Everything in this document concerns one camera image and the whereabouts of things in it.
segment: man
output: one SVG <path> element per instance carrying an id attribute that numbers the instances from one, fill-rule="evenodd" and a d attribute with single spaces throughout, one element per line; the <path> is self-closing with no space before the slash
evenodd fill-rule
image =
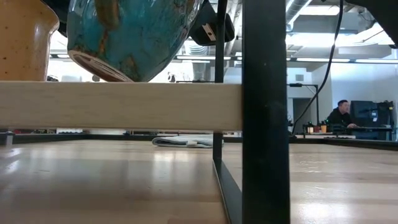
<path id="1" fill-rule="evenodd" d="M 328 121 L 330 124 L 341 124 L 347 128 L 355 128 L 356 124 L 353 124 L 351 117 L 349 116 L 349 103 L 346 100 L 340 100 L 337 103 L 338 107 L 335 108 L 329 115 Z"/>

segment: folded cloth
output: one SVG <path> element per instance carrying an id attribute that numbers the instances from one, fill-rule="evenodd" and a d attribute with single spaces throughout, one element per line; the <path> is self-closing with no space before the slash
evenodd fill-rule
<path id="1" fill-rule="evenodd" d="M 152 140 L 155 146 L 166 147 L 196 147 L 196 148 L 211 148 L 213 147 L 213 135 L 188 135 L 188 136 L 174 136 L 174 137 L 157 137 Z"/>

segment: black cable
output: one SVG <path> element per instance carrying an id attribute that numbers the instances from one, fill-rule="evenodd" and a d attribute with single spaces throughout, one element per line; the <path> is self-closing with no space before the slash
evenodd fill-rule
<path id="1" fill-rule="evenodd" d="M 339 32 L 340 32 L 341 21 L 343 20 L 343 13 L 344 13 L 344 0 L 340 0 L 340 11 L 339 11 L 339 15 L 338 15 L 338 22 L 337 22 L 337 27 L 336 27 L 336 32 L 335 32 L 335 42 L 334 42 L 334 44 L 331 46 L 330 57 L 329 57 L 328 67 L 326 68 L 325 77 L 324 77 L 324 79 L 323 79 L 323 81 L 322 81 L 321 86 L 319 87 L 319 90 L 318 90 L 317 93 L 312 97 L 312 99 L 311 99 L 310 102 L 308 103 L 307 107 L 305 107 L 303 113 L 294 121 L 292 134 L 294 134 L 294 129 L 296 128 L 297 122 L 304 116 L 305 112 L 307 112 L 307 110 L 308 110 L 309 107 L 311 106 L 312 102 L 313 102 L 313 101 L 315 100 L 315 98 L 319 95 L 319 92 L 321 92 L 321 90 L 323 89 L 323 86 L 325 85 L 326 81 L 328 80 L 329 72 L 330 72 L 330 67 L 331 67 L 331 63 L 332 63 L 332 60 L 333 60 L 333 55 L 335 54 L 335 48 L 336 48 L 337 37 L 338 37 L 338 34 L 339 34 Z"/>

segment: pottery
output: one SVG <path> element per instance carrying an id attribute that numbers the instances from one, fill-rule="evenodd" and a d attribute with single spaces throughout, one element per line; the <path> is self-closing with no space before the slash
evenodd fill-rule
<path id="1" fill-rule="evenodd" d="M 187 39 L 203 0 L 71 0 L 68 54 L 108 82 L 148 82 Z"/>
<path id="2" fill-rule="evenodd" d="M 41 0 L 0 0 L 0 80 L 46 81 L 57 15 Z"/>

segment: black pole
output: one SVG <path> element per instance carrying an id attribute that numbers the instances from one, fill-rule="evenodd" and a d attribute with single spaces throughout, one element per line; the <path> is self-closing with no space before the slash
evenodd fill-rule
<path id="1" fill-rule="evenodd" d="M 225 15 L 227 0 L 218 0 L 215 82 L 224 82 Z M 213 133 L 213 160 L 223 157 L 223 133 Z"/>
<path id="2" fill-rule="evenodd" d="M 314 85 L 315 86 L 315 93 L 318 93 L 318 85 Z M 317 95 L 317 126 L 321 125 L 321 123 L 319 122 L 319 95 Z"/>
<path id="3" fill-rule="evenodd" d="M 290 223 L 285 1 L 243 1 L 243 223 Z"/>

